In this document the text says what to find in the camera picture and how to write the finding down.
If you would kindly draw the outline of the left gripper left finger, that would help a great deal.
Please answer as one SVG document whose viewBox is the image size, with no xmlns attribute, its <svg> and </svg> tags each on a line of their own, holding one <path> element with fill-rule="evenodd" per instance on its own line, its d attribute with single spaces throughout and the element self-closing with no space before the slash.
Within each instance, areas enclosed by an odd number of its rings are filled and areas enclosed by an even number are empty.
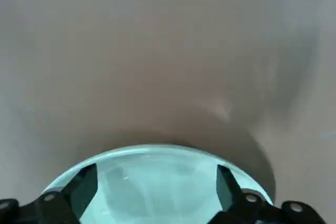
<svg viewBox="0 0 336 224">
<path fill-rule="evenodd" d="M 80 223 L 98 190 L 97 165 L 82 168 L 65 186 L 53 188 L 21 206 L 1 199 L 1 223 Z"/>
</svg>

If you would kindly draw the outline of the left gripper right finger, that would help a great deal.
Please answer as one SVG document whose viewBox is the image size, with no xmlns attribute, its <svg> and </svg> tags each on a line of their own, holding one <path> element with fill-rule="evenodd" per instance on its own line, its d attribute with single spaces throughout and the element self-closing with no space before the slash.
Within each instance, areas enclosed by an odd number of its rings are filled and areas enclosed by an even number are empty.
<svg viewBox="0 0 336 224">
<path fill-rule="evenodd" d="M 309 205 L 299 201 L 285 201 L 277 208 L 257 194 L 245 193 L 231 171 L 217 166 L 216 192 L 222 210 L 209 222 L 218 224 L 325 224 Z"/>
</svg>

